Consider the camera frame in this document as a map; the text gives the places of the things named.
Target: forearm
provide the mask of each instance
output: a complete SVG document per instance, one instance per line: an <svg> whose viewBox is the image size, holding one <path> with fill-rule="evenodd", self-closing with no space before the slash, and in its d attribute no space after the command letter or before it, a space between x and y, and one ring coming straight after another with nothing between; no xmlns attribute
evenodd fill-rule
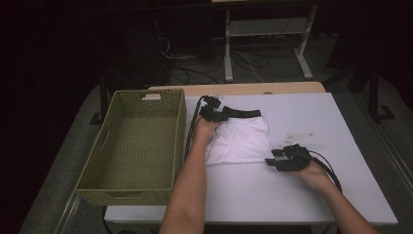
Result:
<svg viewBox="0 0 413 234"><path fill-rule="evenodd" d="M203 233L207 196L206 148L207 140L194 139L175 181L161 233Z"/></svg>
<svg viewBox="0 0 413 234"><path fill-rule="evenodd" d="M323 189L320 194L343 234L378 233L334 185Z"/></svg>

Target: basket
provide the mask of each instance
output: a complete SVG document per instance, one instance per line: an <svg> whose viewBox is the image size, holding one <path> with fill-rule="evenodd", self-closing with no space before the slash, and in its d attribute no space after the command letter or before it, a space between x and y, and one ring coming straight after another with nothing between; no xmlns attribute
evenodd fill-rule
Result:
<svg viewBox="0 0 413 234"><path fill-rule="evenodd" d="M115 92L76 193L97 206L166 205L183 161L185 122L183 90Z"/></svg>

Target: black waistband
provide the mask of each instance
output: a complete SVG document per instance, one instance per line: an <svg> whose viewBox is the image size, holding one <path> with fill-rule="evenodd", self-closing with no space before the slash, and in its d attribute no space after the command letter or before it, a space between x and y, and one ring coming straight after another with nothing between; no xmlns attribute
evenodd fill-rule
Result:
<svg viewBox="0 0 413 234"><path fill-rule="evenodd" d="M231 109L228 106L224 106L222 109L222 113L227 114L230 118L238 118L238 119L249 119L261 116L261 111L259 110L236 110Z"/></svg>

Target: human arm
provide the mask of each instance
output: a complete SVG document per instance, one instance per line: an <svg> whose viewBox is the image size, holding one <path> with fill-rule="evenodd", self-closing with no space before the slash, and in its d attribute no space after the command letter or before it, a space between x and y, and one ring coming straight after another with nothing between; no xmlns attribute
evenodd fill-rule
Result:
<svg viewBox="0 0 413 234"><path fill-rule="evenodd" d="M161 234L203 233L207 199L207 143L219 123L198 116L188 157L175 181Z"/></svg>
<svg viewBox="0 0 413 234"><path fill-rule="evenodd" d="M300 177L309 187L322 196L343 234L378 233L316 163L311 162L307 168L300 172L289 174Z"/></svg>

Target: person's left hand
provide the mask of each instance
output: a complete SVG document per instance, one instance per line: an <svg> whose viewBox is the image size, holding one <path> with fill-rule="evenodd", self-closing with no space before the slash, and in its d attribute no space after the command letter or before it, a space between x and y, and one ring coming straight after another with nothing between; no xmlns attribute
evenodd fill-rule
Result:
<svg viewBox="0 0 413 234"><path fill-rule="evenodd" d="M213 131L221 125L221 122L209 122L201 115L197 116L197 120L195 122L194 133L192 134L192 138L202 139L208 141L213 134Z"/></svg>

